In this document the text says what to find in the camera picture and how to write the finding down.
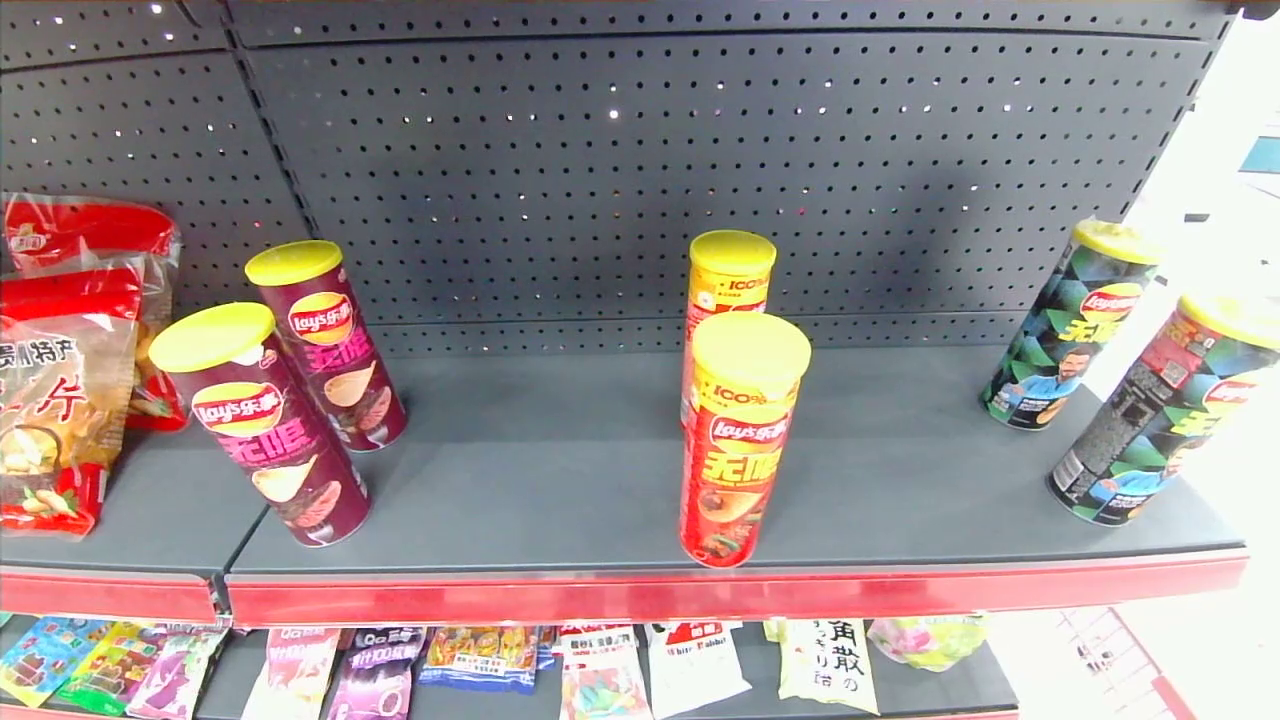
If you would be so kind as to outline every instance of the red chip can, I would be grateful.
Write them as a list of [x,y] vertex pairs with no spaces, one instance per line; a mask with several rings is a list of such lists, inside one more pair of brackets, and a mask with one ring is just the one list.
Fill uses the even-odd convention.
[[324,547],[365,521],[369,491],[274,331],[265,305],[219,305],[156,336],[151,361],[293,537]]
[[347,450],[390,445],[407,418],[351,291],[342,250],[323,240],[273,247],[244,264],[280,338]]

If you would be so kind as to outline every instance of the snack bag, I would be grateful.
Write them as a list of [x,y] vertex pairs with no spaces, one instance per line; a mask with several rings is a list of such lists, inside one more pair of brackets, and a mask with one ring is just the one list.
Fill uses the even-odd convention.
[[863,621],[787,620],[778,697],[838,702],[879,715]]
[[631,625],[562,637],[561,720],[653,720]]
[[867,639],[895,662],[941,673],[987,642],[987,616],[884,618],[872,623]]
[[151,338],[169,324],[182,241],[164,213],[100,197],[5,193],[4,234],[23,277],[73,273],[110,260],[142,263],[129,428],[174,432],[186,425],[178,391],[147,357]]
[[274,628],[241,720],[316,720],[342,630]]
[[124,715],[164,641],[165,635],[154,628],[116,623],[58,691],[58,697],[99,715]]
[[120,452],[141,297],[128,266],[0,281],[0,525],[86,536]]
[[225,629],[169,635],[125,712],[145,720],[191,720],[209,665],[225,637]]
[[726,623],[645,625],[649,694],[658,720],[745,693],[733,634]]
[[412,665],[424,639],[422,628],[357,632],[342,660],[329,720],[406,720],[413,692]]
[[114,623],[46,616],[0,657],[0,689],[27,707],[40,707]]
[[532,694],[536,659],[538,628],[436,628],[417,684]]

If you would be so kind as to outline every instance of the barcode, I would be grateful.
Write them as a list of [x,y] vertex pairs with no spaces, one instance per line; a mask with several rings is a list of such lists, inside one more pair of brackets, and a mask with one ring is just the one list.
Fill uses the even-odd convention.
[[1160,379],[1165,380],[1172,387],[1180,387],[1183,380],[1187,379],[1187,368],[1183,368],[1172,360],[1165,363],[1165,369],[1160,372]]
[[1083,471],[1084,465],[1075,456],[1075,451],[1068,451],[1066,457],[1062,457],[1062,461],[1053,468],[1053,484],[1057,486],[1057,489],[1066,492],[1066,488],[1071,487],[1071,483],[1074,483],[1075,478],[1080,477],[1080,473]]

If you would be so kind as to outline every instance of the potato chip illustration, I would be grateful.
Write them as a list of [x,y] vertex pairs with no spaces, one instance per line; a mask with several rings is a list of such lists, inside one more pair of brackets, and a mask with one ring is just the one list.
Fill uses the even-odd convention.
[[317,457],[319,455],[312,455],[301,465],[255,470],[250,479],[253,480],[253,487],[271,502],[288,502],[298,495],[298,489],[307,480],[311,466],[315,465]]
[[374,379],[374,369],[378,368],[378,363],[370,364],[367,368],[360,370],[352,370],[349,373],[343,373],[340,375],[334,375],[324,383],[324,396],[339,407],[351,407],[352,405],[360,402],[360,398],[365,396],[365,389],[369,388],[369,380]]

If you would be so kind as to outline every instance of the red shelf edge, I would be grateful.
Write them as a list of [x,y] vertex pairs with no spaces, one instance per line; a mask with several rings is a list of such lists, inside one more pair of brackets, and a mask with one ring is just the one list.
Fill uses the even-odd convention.
[[0,568],[0,610],[216,623],[209,580],[183,573]]
[[1111,605],[1226,589],[1244,548],[1096,561],[685,574],[227,577],[236,625],[901,618]]

